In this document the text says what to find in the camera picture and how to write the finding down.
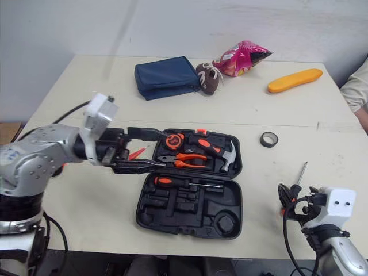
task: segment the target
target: person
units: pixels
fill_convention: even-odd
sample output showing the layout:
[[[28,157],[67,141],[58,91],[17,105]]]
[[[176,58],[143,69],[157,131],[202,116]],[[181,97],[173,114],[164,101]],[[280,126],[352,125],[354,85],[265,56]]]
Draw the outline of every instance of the person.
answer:
[[[368,59],[348,78],[341,93],[368,134]]]

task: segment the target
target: black tool case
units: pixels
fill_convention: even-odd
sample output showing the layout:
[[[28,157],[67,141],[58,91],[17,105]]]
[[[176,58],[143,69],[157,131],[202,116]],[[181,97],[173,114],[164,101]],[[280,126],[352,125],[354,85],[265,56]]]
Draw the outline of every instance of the black tool case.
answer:
[[[189,234],[207,239],[234,239],[242,231],[242,190],[231,180],[242,170],[240,143],[231,135],[215,132],[197,132],[189,129],[166,129],[164,133],[181,133],[184,143],[177,150],[171,150],[165,141],[159,141],[154,150],[153,160],[160,156],[182,154],[201,154],[207,160],[192,159],[186,163],[205,165],[204,168],[177,168],[174,163],[148,175],[139,198],[136,221],[148,229],[172,234]],[[227,172],[222,171],[224,160],[212,156],[193,138],[203,138],[214,147],[231,151],[231,141],[236,152],[235,161]],[[215,185],[206,187],[190,185],[184,187],[159,187],[156,178],[171,178],[192,184]]]

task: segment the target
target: orange pliers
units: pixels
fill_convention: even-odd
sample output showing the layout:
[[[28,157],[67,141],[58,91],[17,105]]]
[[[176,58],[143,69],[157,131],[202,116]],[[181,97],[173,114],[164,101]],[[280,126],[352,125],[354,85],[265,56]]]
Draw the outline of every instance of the orange pliers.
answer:
[[[174,163],[175,167],[178,168],[205,168],[205,165],[192,165],[192,164],[188,164],[185,163],[184,161],[186,160],[192,160],[192,159],[202,159],[202,160],[207,160],[207,156],[205,155],[200,155],[200,154],[177,154],[175,156],[173,155],[164,155],[164,156],[159,156],[157,157],[158,160],[160,160],[161,162],[167,163]]]

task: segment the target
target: black electrical tape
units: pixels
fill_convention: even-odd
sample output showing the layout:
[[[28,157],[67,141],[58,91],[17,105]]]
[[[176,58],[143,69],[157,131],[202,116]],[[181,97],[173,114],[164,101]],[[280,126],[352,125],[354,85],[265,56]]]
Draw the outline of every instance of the black electrical tape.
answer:
[[[265,138],[269,138],[269,139],[271,139],[271,140],[272,140],[272,143],[267,142],[267,141],[265,140]],[[273,132],[265,132],[264,134],[262,134],[262,135],[260,136],[259,141],[260,141],[260,143],[261,143],[264,147],[266,147],[266,148],[272,148],[272,147],[274,147],[274,146],[278,143],[278,137],[277,137],[277,135],[276,135],[275,133],[273,133]]]

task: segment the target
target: white wall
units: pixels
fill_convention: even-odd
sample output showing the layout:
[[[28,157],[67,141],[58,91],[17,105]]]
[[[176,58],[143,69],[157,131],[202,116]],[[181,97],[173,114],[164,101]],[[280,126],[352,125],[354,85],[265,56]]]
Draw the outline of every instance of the white wall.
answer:
[[[28,119],[73,54],[213,59],[251,40],[341,85],[368,53],[366,0],[132,1],[0,0],[0,121]]]

